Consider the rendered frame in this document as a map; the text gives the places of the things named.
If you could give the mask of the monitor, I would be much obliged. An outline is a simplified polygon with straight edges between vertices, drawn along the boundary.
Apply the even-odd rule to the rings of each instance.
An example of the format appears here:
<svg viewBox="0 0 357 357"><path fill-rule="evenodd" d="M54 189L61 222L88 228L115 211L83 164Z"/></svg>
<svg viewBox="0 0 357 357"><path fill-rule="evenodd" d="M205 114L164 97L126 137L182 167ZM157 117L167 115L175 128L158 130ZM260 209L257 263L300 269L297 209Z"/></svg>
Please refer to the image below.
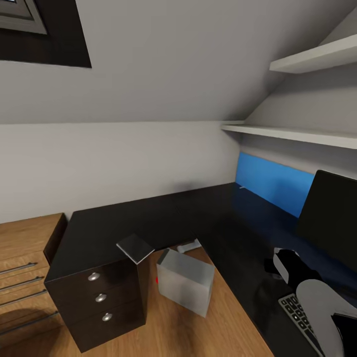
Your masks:
<svg viewBox="0 0 357 357"><path fill-rule="evenodd" d="M357 272L357 179L317 170L295 232ZM357 295L357 290L323 279Z"/></svg>

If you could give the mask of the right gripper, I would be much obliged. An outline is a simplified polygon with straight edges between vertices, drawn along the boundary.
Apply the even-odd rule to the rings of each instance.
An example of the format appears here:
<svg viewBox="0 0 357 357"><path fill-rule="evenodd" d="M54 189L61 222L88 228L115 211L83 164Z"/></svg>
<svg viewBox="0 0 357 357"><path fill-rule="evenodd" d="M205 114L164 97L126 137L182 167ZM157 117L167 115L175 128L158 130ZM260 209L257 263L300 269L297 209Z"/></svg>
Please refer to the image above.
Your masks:
<svg viewBox="0 0 357 357"><path fill-rule="evenodd" d="M275 267L273 259L265 258L264 259L264 268L265 268L265 271L268 273L274 273L277 275L281 275L279 273L278 269Z"/></svg>

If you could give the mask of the notebook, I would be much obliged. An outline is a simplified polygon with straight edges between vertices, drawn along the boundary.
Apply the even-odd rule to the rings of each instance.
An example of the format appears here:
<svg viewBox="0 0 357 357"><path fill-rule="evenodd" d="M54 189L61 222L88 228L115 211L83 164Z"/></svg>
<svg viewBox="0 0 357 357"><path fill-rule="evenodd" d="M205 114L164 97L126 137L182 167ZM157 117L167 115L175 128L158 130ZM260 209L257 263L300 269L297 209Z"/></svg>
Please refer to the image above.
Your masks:
<svg viewBox="0 0 357 357"><path fill-rule="evenodd" d="M139 264L155 250L135 233L118 242L117 246L136 264Z"/></svg>

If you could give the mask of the keyboard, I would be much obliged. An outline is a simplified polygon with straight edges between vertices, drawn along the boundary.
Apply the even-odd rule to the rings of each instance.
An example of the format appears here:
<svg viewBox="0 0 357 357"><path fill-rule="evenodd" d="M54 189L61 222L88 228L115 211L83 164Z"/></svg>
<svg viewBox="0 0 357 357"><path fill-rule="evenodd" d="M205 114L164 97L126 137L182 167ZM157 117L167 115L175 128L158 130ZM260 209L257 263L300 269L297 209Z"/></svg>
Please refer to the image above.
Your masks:
<svg viewBox="0 0 357 357"><path fill-rule="evenodd" d="M292 293L285 296L279 299L278 303L305 336L311 346L316 350L319 357L326 357L296 295Z"/></svg>

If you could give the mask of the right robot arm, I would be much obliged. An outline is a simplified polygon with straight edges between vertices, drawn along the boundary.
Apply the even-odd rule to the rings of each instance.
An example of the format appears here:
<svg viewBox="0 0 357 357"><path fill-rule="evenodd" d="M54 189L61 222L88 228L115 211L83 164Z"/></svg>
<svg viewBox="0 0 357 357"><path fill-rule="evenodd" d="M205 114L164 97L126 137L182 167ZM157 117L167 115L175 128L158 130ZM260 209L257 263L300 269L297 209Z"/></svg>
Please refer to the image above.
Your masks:
<svg viewBox="0 0 357 357"><path fill-rule="evenodd" d="M299 255L274 248L273 259L264 259L268 273L283 277L293 289L326 357L357 357L357 309L323 282Z"/></svg>

